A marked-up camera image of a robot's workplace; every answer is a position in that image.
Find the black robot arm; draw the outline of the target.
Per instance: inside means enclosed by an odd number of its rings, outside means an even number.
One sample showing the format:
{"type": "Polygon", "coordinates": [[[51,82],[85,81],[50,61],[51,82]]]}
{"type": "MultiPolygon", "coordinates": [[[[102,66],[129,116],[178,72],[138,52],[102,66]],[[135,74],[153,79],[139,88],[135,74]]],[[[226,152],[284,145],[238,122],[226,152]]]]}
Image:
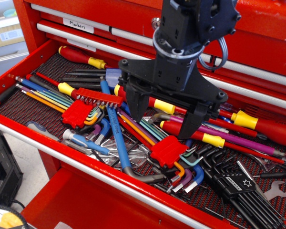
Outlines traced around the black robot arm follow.
{"type": "Polygon", "coordinates": [[[200,74],[196,63],[214,40],[227,60],[224,37],[235,32],[240,17],[234,0],[165,0],[153,34],[156,58],[119,62],[119,84],[131,117],[142,119],[150,97],[184,108],[180,139],[189,138],[203,121],[217,118],[228,96],[200,74]]]}

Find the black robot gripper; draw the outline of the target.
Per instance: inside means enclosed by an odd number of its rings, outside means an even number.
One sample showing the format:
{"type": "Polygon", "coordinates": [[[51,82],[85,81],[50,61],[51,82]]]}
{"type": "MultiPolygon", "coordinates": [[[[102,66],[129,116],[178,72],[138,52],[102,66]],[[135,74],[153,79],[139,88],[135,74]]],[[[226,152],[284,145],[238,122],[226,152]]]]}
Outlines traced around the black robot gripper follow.
{"type": "Polygon", "coordinates": [[[131,117],[141,121],[149,98],[163,100],[187,110],[178,139],[187,139],[197,131],[207,112],[217,112],[227,94],[206,80],[197,68],[204,46],[195,34],[184,29],[163,26],[153,34],[156,58],[119,61],[131,117]]]}

